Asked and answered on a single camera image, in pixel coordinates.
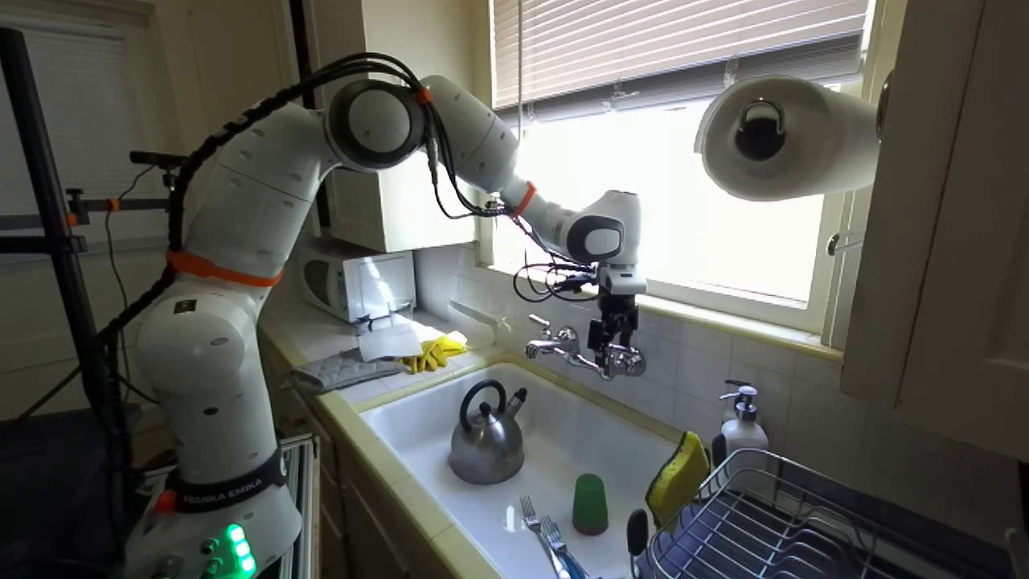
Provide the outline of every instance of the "faucet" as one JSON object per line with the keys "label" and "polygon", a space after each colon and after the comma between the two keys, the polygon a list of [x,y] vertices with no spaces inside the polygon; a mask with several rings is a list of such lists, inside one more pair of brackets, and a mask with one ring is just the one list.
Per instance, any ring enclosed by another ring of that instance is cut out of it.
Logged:
{"label": "faucet", "polygon": [[639,346],[609,343],[598,361],[586,358],[579,346],[579,331],[573,324],[562,324],[552,331],[552,324],[541,315],[528,315],[533,324],[544,328],[544,338],[524,343],[524,358],[536,354],[558,354],[568,364],[588,367],[591,373],[611,380],[616,373],[639,377],[647,368],[647,358]]}

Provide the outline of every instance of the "kettle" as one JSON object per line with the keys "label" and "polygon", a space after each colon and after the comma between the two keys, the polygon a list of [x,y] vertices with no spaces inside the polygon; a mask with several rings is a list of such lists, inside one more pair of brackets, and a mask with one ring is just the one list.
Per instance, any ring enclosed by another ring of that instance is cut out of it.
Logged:
{"label": "kettle", "polygon": [[[498,405],[491,407],[488,403],[479,403],[479,412],[469,414],[474,399],[483,389],[494,389]],[[462,403],[460,403],[460,414],[458,414],[458,427],[449,438],[449,469],[474,484],[494,484],[501,479],[512,479],[522,462],[524,462],[524,451],[522,451],[522,427],[514,420],[522,403],[524,403],[524,389],[518,389],[507,403],[505,384],[494,380],[476,382]]]}

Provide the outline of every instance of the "bottle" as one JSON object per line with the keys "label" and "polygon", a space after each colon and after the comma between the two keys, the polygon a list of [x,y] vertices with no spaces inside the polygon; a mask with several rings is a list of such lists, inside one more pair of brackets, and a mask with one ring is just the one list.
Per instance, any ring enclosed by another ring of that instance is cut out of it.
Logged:
{"label": "bottle", "polygon": [[759,389],[754,382],[736,382],[735,392],[723,392],[721,399],[735,399],[735,414],[721,424],[721,434],[711,440],[715,462],[728,459],[741,446],[767,451],[770,434],[759,420]]}

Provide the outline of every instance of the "wire dish rack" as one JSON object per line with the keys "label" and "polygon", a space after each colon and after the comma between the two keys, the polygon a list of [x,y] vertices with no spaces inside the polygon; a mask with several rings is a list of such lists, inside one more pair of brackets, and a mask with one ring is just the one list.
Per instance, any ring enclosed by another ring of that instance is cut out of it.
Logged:
{"label": "wire dish rack", "polygon": [[675,527],[650,539],[639,575],[996,579],[1014,569],[1000,545],[846,488],[788,455],[736,451],[703,479]]}

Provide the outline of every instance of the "kitchen sink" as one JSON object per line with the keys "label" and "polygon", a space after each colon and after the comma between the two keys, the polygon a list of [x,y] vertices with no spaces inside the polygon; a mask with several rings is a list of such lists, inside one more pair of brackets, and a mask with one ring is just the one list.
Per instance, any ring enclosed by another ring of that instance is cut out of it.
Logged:
{"label": "kitchen sink", "polygon": [[[518,412],[524,465],[494,484],[462,482],[447,465],[460,399],[483,380],[498,380],[507,395],[528,389],[528,403]],[[541,543],[522,522],[522,496],[530,496],[533,507],[562,527],[573,555],[588,575],[627,575],[625,525],[633,507],[645,507],[650,479],[675,451],[670,431],[653,427],[647,417],[514,364],[491,364],[365,405],[359,417],[501,575],[552,575]],[[573,527],[573,492],[581,472],[598,472],[609,492],[609,530],[594,536]]]}

